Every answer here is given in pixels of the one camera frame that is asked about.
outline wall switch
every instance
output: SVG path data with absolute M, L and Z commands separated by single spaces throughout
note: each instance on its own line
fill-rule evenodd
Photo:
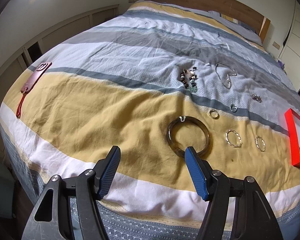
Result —
M 272 44 L 276 49 L 280 49 L 280 45 L 278 43 L 276 43 L 275 41 Z
M 129 3 L 131 3 L 131 2 L 136 2 L 136 1 L 138 1 L 138 0 L 129 0 Z

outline red object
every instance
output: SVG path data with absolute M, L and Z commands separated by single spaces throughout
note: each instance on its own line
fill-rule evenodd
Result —
M 300 168 L 300 115 L 289 108 L 287 112 L 285 112 L 284 116 L 286 118 L 289 131 L 291 165 Z
M 25 100 L 26 95 L 31 91 L 33 86 L 36 84 L 38 79 L 42 76 L 42 74 L 48 69 L 48 67 L 51 66 L 51 62 L 42 62 L 40 65 L 37 67 L 37 69 L 32 73 L 32 75 L 28 78 L 26 83 L 23 85 L 21 88 L 20 92 L 22 93 L 22 98 L 19 102 L 19 105 L 17 107 L 16 111 L 16 117 L 20 118 L 21 116 L 21 107 L 22 103 Z

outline bed sheet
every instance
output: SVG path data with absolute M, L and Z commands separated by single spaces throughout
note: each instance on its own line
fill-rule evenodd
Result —
M 26 96 L 17 119 L 20 88 L 41 62 L 52 65 Z M 231 69 L 225 65 L 237 73 L 230 76 L 230 89 L 225 84 Z M 193 67 L 196 93 L 179 80 L 182 69 Z M 229 109 L 232 103 L 236 112 Z M 188 239 L 195 238 L 207 203 L 196 194 L 184 159 L 169 148 L 165 133 L 176 117 L 193 116 L 211 134 L 204 159 L 228 177 L 253 176 L 285 239 L 292 239 L 300 228 L 300 169 L 290 165 L 284 119 L 289 108 L 300 115 L 300 97 L 261 46 L 211 17 L 142 1 L 35 61 L 5 96 L 0 130 L 32 202 L 52 175 L 76 176 L 118 145 L 121 162 L 99 203 L 109 237 Z M 219 112 L 218 120 L 209 117 L 210 109 Z M 228 129 L 240 134 L 240 148 L 227 144 Z M 186 125 L 176 139 L 200 151 L 200 134 Z M 266 152 L 256 147 L 257 135 Z M 72 209 L 75 224 L 75 200 Z M 231 199 L 224 239 L 233 213 Z M 123 230 L 128 224 L 133 226 Z M 79 239 L 78 224 L 75 228 Z

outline wooden headboard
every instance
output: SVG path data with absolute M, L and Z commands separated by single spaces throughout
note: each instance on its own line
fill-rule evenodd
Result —
M 249 6 L 238 2 L 237 0 L 150 0 L 159 3 L 171 3 L 191 9 L 203 11 L 217 11 L 229 17 L 242 21 L 255 28 L 263 42 L 270 20 Z

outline silver bolt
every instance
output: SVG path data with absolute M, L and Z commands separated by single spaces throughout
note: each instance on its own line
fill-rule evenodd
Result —
M 254 182 L 254 177 L 248 176 L 247 182 L 250 182 L 250 183 Z
M 52 177 L 51 177 L 51 180 L 52 181 L 57 181 L 59 179 L 59 175 L 53 175 Z
M 213 171 L 212 171 L 212 174 L 213 174 L 214 176 L 220 176 L 220 175 L 221 175 L 221 171 L 219 171 L 219 170 L 213 170 Z
M 92 169 L 88 169 L 88 170 L 84 171 L 84 174 L 85 174 L 86 176 L 89 176 L 89 175 L 91 175 L 92 173 L 93 173 L 93 170 L 92 170 Z

